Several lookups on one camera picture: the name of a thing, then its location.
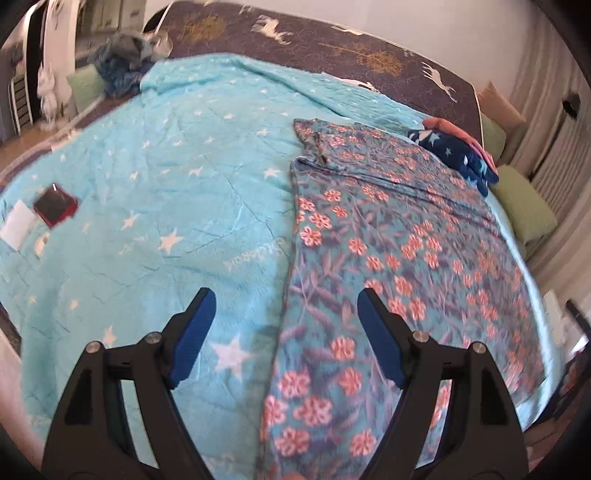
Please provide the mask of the floral teal garment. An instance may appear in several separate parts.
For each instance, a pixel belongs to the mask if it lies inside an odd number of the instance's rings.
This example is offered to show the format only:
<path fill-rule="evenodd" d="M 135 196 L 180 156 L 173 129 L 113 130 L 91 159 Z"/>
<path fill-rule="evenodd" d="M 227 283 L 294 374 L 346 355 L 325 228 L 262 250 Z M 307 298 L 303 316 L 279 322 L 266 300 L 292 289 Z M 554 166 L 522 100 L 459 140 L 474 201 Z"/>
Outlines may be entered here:
<path fill-rule="evenodd" d="M 398 136 L 320 119 L 294 131 L 294 256 L 260 477 L 356 479 L 375 452 L 401 391 L 356 313 L 366 288 L 440 343 L 485 343 L 521 424 L 533 424 L 545 404 L 542 301 L 488 202 Z"/>

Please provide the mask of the blue clothes pile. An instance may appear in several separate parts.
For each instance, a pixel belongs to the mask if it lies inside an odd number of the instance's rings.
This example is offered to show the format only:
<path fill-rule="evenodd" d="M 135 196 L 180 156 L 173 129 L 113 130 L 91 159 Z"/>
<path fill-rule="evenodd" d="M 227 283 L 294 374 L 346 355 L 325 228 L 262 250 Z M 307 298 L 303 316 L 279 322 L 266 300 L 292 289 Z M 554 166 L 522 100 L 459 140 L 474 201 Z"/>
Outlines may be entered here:
<path fill-rule="evenodd" d="M 92 64 L 104 83 L 104 93 L 120 98 L 137 93 L 143 76 L 151 69 L 152 45 L 143 37 L 117 32 L 90 56 Z"/>

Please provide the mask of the white paper card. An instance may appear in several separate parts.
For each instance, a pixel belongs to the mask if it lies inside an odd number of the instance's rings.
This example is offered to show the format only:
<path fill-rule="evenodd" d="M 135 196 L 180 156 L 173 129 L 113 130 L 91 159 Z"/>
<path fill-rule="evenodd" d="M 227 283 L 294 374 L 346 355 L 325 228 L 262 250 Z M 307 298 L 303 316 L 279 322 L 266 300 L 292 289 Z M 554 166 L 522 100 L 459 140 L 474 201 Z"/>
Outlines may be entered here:
<path fill-rule="evenodd" d="M 1 228 L 1 239 L 12 250 L 19 251 L 36 221 L 37 215 L 22 200 L 18 200 Z"/>

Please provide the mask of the green pillow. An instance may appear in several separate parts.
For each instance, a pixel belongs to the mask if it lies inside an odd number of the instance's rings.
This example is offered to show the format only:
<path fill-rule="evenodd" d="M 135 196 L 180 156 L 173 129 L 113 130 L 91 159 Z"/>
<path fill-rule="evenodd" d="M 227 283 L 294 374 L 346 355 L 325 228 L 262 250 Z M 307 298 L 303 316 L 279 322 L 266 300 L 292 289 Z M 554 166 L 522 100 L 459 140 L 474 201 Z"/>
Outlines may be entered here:
<path fill-rule="evenodd" d="M 506 212 L 517 241 L 526 246 L 541 240 L 556 229 L 556 216 L 531 182 L 511 165 L 528 124 L 520 122 L 506 131 L 484 113 L 481 124 L 484 146 L 493 155 L 500 177 L 493 193 Z"/>

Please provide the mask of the red black square object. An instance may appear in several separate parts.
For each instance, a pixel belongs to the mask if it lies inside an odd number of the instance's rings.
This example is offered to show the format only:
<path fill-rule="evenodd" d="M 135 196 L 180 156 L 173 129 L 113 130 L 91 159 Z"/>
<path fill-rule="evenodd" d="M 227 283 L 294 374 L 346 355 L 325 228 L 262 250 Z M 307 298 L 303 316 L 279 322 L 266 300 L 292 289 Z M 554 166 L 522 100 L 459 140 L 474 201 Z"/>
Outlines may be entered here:
<path fill-rule="evenodd" d="M 49 227 L 54 228 L 65 219 L 72 217 L 79 201 L 60 185 L 52 183 L 33 202 L 33 211 Z"/>

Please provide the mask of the light blue star blanket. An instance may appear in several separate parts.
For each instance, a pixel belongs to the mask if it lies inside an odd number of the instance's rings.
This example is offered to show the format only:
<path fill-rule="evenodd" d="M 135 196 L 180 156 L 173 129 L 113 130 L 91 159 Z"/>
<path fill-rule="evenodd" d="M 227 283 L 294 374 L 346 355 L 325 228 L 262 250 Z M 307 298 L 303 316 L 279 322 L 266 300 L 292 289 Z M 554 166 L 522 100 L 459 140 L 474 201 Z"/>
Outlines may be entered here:
<path fill-rule="evenodd" d="M 218 479 L 263 479 L 260 424 L 294 256 L 297 119 L 410 142 L 424 115 L 331 77 L 230 54 L 164 61 L 140 93 L 37 160 L 2 193 L 52 183 L 79 201 L 54 229 L 1 249 L 1 301 L 23 338 L 22 399 L 40 437 L 86 343 L 161 329 L 202 287 L 216 315 L 174 400 Z M 563 372 L 544 313 L 545 404 Z"/>

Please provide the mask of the navy star folded garment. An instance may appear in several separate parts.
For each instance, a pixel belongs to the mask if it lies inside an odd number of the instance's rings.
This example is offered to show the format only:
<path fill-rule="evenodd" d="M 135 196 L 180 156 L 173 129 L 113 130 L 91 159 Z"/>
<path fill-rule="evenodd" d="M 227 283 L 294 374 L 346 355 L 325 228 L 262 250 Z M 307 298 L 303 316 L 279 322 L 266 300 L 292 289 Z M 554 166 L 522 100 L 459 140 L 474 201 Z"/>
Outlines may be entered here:
<path fill-rule="evenodd" d="M 483 197 L 488 196 L 490 185 L 499 182 L 498 174 L 464 140 L 437 129 L 409 130 L 407 136 L 412 142 L 437 156 L 447 167 L 457 171 Z"/>

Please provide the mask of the pink folded garment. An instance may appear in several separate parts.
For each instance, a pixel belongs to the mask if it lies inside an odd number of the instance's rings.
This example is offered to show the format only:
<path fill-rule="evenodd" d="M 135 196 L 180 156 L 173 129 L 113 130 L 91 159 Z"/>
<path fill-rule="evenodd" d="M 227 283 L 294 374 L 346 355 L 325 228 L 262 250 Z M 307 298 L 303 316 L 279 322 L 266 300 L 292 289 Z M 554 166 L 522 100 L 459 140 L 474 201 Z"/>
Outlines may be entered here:
<path fill-rule="evenodd" d="M 439 117 L 428 117 L 423 120 L 423 126 L 426 129 L 436 129 L 445 134 L 452 135 L 467 145 L 469 145 L 490 167 L 491 170 L 497 172 L 497 167 L 492 155 L 484 149 L 478 140 L 472 137 L 468 132 L 458 127 L 454 123 Z"/>

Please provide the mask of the beige pillow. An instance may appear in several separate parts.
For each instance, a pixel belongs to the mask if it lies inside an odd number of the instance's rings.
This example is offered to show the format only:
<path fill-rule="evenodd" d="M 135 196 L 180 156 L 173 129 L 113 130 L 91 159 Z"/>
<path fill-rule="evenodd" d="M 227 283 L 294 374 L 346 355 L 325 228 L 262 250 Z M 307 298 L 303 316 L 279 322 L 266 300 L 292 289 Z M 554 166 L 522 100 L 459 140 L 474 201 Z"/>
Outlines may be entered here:
<path fill-rule="evenodd" d="M 509 164 L 528 129 L 525 117 L 493 82 L 477 94 L 483 130 L 483 146 L 497 165 Z"/>

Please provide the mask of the green cushion far left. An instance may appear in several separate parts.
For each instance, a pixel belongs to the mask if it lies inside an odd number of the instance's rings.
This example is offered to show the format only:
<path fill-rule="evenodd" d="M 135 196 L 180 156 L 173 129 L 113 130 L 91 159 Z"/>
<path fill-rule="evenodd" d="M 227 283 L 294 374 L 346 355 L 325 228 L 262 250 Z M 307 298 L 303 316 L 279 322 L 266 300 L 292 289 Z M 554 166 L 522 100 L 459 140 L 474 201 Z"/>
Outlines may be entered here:
<path fill-rule="evenodd" d="M 104 95 L 105 82 L 92 64 L 76 69 L 66 80 L 78 113 L 82 113 Z"/>

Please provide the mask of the dark deer pattern bedspread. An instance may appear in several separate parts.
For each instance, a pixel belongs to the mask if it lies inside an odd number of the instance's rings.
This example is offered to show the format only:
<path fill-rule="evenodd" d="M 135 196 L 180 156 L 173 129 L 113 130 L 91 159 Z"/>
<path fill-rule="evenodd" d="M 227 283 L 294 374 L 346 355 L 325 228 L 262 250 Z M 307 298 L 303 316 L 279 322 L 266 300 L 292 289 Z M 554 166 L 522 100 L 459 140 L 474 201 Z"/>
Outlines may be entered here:
<path fill-rule="evenodd" d="M 174 58 L 235 53 L 312 73 L 354 80 L 476 139 L 480 108 L 467 80 L 410 49 L 338 25 L 229 2 L 170 2 L 147 22 L 172 42 Z"/>

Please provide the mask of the beige curtain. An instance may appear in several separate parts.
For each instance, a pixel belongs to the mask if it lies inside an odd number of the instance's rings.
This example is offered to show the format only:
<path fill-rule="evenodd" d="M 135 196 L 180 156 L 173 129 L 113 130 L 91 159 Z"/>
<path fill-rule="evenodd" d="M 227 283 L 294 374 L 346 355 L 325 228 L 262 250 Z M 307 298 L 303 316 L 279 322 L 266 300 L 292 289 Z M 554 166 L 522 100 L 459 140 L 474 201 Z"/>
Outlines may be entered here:
<path fill-rule="evenodd" d="M 590 86 L 539 7 L 510 100 L 528 130 L 511 165 L 528 177 L 557 219 L 534 243 L 528 265 L 543 291 L 585 302 L 590 296 Z"/>

